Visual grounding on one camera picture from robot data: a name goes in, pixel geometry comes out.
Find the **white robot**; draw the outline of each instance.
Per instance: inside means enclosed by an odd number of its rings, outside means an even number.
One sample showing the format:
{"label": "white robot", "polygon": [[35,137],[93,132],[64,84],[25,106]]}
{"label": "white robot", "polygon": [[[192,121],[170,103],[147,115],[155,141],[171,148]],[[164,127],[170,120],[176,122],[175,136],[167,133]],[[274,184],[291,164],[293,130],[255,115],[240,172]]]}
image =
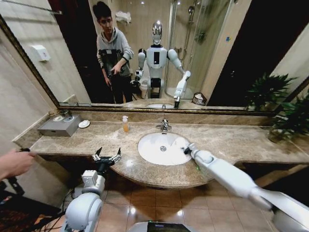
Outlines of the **white robot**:
{"label": "white robot", "polygon": [[186,83],[191,76],[191,73],[189,71],[183,70],[183,66],[178,59],[177,53],[174,49],[167,51],[160,44],[162,37],[162,24],[160,21],[156,21],[153,24],[152,31],[154,44],[151,45],[147,51],[144,49],[139,50],[139,69],[136,71],[135,80],[139,81],[142,79],[144,62],[146,60],[150,74],[150,79],[147,81],[148,98],[161,98],[165,87],[165,82],[162,78],[163,69],[167,63],[167,60],[169,59],[183,75],[182,79],[176,87],[174,94],[175,108],[178,108],[180,98],[185,92]]}
{"label": "white robot", "polygon": [[[273,223],[281,232],[309,232],[309,208],[295,199],[276,191],[269,191],[258,187],[245,172],[224,161],[216,158],[209,151],[201,151],[194,144],[186,145],[177,141],[184,153],[191,156],[201,171],[210,173],[221,185],[230,192],[248,199],[263,210],[274,212]],[[100,163],[97,171],[85,171],[83,181],[85,187],[83,194],[74,199],[67,208],[66,221],[62,232],[73,230],[93,232],[96,228],[99,215],[103,206],[100,195],[104,189],[105,179],[101,176],[104,170],[121,158],[120,150],[114,157],[99,157],[96,153],[94,159]],[[195,232],[183,224],[169,224],[161,222],[138,222],[129,232],[155,232],[179,231]]]}

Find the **soap dispenser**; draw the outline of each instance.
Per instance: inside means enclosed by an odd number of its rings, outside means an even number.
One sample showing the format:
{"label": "soap dispenser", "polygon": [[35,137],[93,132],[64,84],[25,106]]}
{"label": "soap dispenser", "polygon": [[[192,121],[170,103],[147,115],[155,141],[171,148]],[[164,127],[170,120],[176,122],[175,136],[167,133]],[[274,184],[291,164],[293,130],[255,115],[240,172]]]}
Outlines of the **soap dispenser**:
{"label": "soap dispenser", "polygon": [[124,132],[129,132],[129,122],[127,118],[128,116],[122,116],[122,126],[124,128]]}

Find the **marble countertop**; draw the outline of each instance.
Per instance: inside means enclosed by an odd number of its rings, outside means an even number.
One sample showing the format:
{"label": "marble countertop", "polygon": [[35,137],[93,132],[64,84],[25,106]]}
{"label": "marble countertop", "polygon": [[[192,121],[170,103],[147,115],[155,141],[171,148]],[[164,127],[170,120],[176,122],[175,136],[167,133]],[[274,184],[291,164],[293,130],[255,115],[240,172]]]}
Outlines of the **marble countertop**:
{"label": "marble countertop", "polygon": [[[122,123],[92,121],[88,128],[78,129],[72,137],[41,137],[31,150],[44,156],[90,157],[101,146],[102,154],[113,156],[121,147],[122,159],[111,168],[120,175],[158,188],[189,188],[203,185],[212,177],[202,173],[193,160],[162,166],[147,162],[138,153],[139,140],[159,132],[156,123],[130,123],[124,132]],[[169,132],[179,134],[199,149],[235,164],[238,161],[309,164],[309,155],[291,142],[274,144],[267,130],[255,126],[171,124]]]}

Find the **drain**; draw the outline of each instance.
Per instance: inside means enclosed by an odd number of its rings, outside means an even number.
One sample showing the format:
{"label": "drain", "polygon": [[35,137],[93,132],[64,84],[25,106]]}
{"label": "drain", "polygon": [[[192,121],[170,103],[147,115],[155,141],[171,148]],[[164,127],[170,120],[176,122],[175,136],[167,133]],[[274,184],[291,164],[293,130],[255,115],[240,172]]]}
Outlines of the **drain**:
{"label": "drain", "polygon": [[166,151],[166,147],[165,147],[165,146],[161,146],[161,147],[160,147],[160,150],[161,150],[161,151]]}

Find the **door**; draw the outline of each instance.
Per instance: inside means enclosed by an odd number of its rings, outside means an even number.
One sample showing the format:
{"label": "door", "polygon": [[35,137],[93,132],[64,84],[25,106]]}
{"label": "door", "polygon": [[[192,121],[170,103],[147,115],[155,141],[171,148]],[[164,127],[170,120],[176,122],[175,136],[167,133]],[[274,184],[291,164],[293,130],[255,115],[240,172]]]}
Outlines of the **door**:
{"label": "door", "polygon": [[97,60],[97,33],[87,0],[48,0],[92,103],[113,103]]}
{"label": "door", "polygon": [[245,106],[246,92],[271,73],[309,22],[309,1],[252,0],[208,106]]}

